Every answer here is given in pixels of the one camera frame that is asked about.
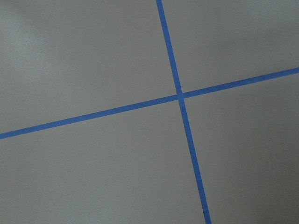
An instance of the gray tile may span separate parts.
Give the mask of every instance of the gray tile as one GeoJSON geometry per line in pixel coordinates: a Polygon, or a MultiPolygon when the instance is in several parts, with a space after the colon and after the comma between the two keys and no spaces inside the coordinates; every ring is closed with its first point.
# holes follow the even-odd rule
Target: gray tile
{"type": "Polygon", "coordinates": [[[164,0],[183,91],[299,67],[299,1],[164,0]]]}
{"type": "Polygon", "coordinates": [[[177,102],[0,140],[0,222],[204,223],[177,102]]]}
{"type": "Polygon", "coordinates": [[[154,1],[0,8],[0,132],[175,93],[154,1]]]}
{"type": "Polygon", "coordinates": [[[186,99],[212,222],[299,220],[299,75],[186,99]]]}

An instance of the blue tape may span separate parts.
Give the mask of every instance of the blue tape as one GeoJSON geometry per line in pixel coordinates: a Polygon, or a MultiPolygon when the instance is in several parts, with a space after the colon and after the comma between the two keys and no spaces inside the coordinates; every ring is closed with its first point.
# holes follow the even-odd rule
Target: blue tape
{"type": "Polygon", "coordinates": [[[81,116],[74,117],[74,118],[68,118],[68,119],[58,120],[58,121],[54,121],[54,122],[50,122],[50,123],[46,123],[46,124],[42,124],[42,125],[26,127],[26,128],[11,131],[11,132],[1,133],[0,139],[5,139],[5,138],[9,138],[9,137],[13,137],[13,136],[21,135],[21,134],[27,134],[27,133],[31,133],[31,132],[37,132],[37,131],[41,131],[41,130],[45,130],[45,129],[49,129],[49,128],[53,128],[53,127],[73,124],[73,123],[77,123],[77,122],[84,121],[84,120],[105,117],[108,115],[131,111],[131,110],[136,110],[136,109],[143,108],[143,107],[153,106],[153,105],[157,105],[157,104],[163,104],[163,103],[171,102],[171,101],[174,101],[177,99],[178,98],[176,95],[172,95],[172,96],[168,96],[168,97],[144,101],[141,103],[131,104],[131,105],[127,105],[127,106],[121,106],[121,107],[117,107],[117,108],[109,109],[109,110],[105,110],[105,111],[81,115],[81,116]]]}
{"type": "Polygon", "coordinates": [[[175,57],[173,54],[171,39],[170,39],[170,35],[169,35],[167,23],[166,23],[166,18],[165,18],[165,14],[164,14],[162,1],[156,0],[156,3],[157,3],[157,8],[158,8],[159,16],[160,16],[160,22],[161,22],[161,26],[162,26],[162,30],[163,30],[163,34],[164,34],[165,44],[166,44],[166,48],[167,48],[167,52],[168,52],[173,81],[174,81],[176,91],[177,91],[179,107],[181,110],[181,115],[182,115],[185,133],[186,133],[186,137],[187,137],[187,142],[188,142],[188,147],[189,147],[190,156],[191,156],[191,160],[192,160],[193,170],[194,170],[194,174],[195,174],[197,188],[199,191],[201,206],[203,209],[206,224],[211,224],[212,222],[211,222],[209,208],[208,208],[207,201],[206,201],[206,194],[205,194],[204,186],[203,186],[202,179],[201,179],[199,164],[198,164],[198,160],[197,160],[197,156],[196,156],[196,151],[195,151],[192,133],[191,133],[191,129],[190,129],[189,119],[188,119],[187,110],[186,110],[186,106],[185,106],[185,102],[184,102],[184,95],[183,95],[181,83],[180,83],[179,77],[178,77],[178,69],[177,69],[175,57]]]}
{"type": "Polygon", "coordinates": [[[253,83],[266,81],[269,79],[289,76],[289,75],[293,75],[296,73],[299,73],[299,68],[274,72],[274,73],[267,74],[267,75],[257,76],[257,77],[253,77],[253,78],[247,78],[247,79],[243,79],[243,80],[239,80],[239,81],[235,81],[235,82],[231,82],[231,83],[225,83],[225,84],[221,84],[221,85],[207,87],[204,89],[194,90],[194,91],[186,92],[183,95],[184,95],[184,98],[195,97],[195,96],[199,96],[199,95],[203,95],[203,94],[207,94],[207,93],[211,93],[211,92],[217,92],[217,91],[221,91],[221,90],[235,88],[235,87],[242,86],[242,85],[249,85],[249,84],[253,84],[253,83]]]}

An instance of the floor tile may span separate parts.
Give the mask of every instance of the floor tile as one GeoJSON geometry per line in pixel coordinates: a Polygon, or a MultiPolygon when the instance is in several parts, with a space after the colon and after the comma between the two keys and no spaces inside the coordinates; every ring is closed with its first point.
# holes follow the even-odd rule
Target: floor tile
{"type": "Polygon", "coordinates": [[[186,99],[214,224],[299,220],[299,76],[186,99]]]}
{"type": "Polygon", "coordinates": [[[0,5],[0,132],[175,94],[154,1],[0,5]]]}
{"type": "Polygon", "coordinates": [[[183,91],[299,67],[299,1],[163,3],[183,91]]]}
{"type": "Polygon", "coordinates": [[[177,102],[0,140],[0,222],[204,224],[177,102]]]}

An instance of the gray floor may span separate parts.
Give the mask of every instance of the gray floor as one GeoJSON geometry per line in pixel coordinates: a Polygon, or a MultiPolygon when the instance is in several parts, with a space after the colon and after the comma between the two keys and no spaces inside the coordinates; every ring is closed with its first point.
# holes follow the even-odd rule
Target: gray floor
{"type": "MultiPolygon", "coordinates": [[[[163,3],[184,92],[299,67],[296,0],[163,3]]],[[[0,21],[0,133],[176,94],[154,0],[2,1],[0,21]]],[[[212,223],[298,223],[298,84],[185,99],[212,223]]],[[[0,153],[0,223],[205,223],[177,101],[0,153]]]]}

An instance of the blue line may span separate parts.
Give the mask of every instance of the blue line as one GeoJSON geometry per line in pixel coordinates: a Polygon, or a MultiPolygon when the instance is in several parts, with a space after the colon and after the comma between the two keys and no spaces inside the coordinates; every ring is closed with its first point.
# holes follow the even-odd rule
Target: blue line
{"type": "Polygon", "coordinates": [[[242,85],[258,83],[258,82],[266,81],[269,79],[289,76],[289,75],[293,75],[296,73],[299,73],[299,68],[274,72],[274,73],[267,74],[267,75],[257,76],[257,77],[253,77],[253,78],[247,78],[247,79],[243,79],[243,80],[239,80],[239,81],[235,81],[235,82],[231,82],[231,83],[225,83],[225,84],[221,84],[221,85],[207,87],[204,89],[194,90],[194,91],[183,93],[183,95],[184,95],[184,98],[189,98],[189,97],[199,96],[199,95],[203,95],[203,94],[207,94],[207,93],[211,93],[211,92],[217,92],[217,91],[221,91],[221,90],[235,88],[235,87],[242,86],[242,85]]]}
{"type": "Polygon", "coordinates": [[[208,209],[208,205],[207,205],[207,201],[206,201],[206,194],[205,194],[204,186],[203,186],[202,179],[201,179],[199,164],[198,164],[198,160],[197,160],[197,156],[196,156],[192,133],[191,133],[190,125],[189,125],[189,119],[188,119],[187,110],[186,110],[186,106],[185,106],[185,102],[184,102],[184,95],[183,95],[181,83],[180,83],[179,77],[178,77],[178,69],[177,69],[175,57],[173,54],[171,39],[170,39],[169,31],[167,28],[167,23],[166,23],[166,18],[165,18],[165,14],[164,14],[162,0],[156,0],[156,3],[157,3],[157,8],[158,8],[159,16],[160,16],[160,22],[161,22],[161,26],[162,26],[162,30],[163,30],[163,34],[164,34],[165,44],[166,44],[166,48],[167,48],[167,52],[168,52],[173,81],[174,81],[176,91],[177,91],[179,107],[181,110],[181,115],[182,115],[182,119],[183,119],[183,123],[184,123],[185,133],[186,133],[188,147],[189,147],[190,156],[191,156],[192,165],[193,165],[193,170],[194,170],[194,174],[195,174],[197,188],[199,191],[201,206],[203,209],[206,224],[211,224],[212,222],[211,222],[210,213],[209,213],[209,209],[208,209]]]}
{"type": "Polygon", "coordinates": [[[49,128],[53,128],[53,127],[73,124],[73,123],[77,123],[77,122],[84,121],[84,120],[105,117],[108,115],[131,111],[131,110],[135,110],[135,109],[139,109],[139,108],[143,108],[143,107],[153,106],[153,105],[157,105],[157,104],[163,104],[163,103],[171,102],[171,101],[174,101],[177,99],[178,99],[178,97],[176,95],[172,95],[172,96],[168,96],[168,97],[148,100],[148,101],[141,102],[141,103],[131,104],[131,105],[127,105],[127,106],[121,106],[121,107],[117,107],[117,108],[109,109],[109,110],[105,110],[105,111],[81,115],[81,116],[74,117],[74,118],[68,118],[68,119],[58,120],[58,121],[54,121],[54,122],[50,122],[50,123],[46,123],[46,124],[42,124],[42,125],[26,127],[26,128],[11,131],[11,132],[1,133],[0,139],[5,139],[5,138],[9,138],[9,137],[13,137],[13,136],[21,135],[21,134],[27,134],[27,133],[31,133],[31,132],[37,132],[37,131],[41,131],[41,130],[45,130],[45,129],[49,129],[49,128]]]}

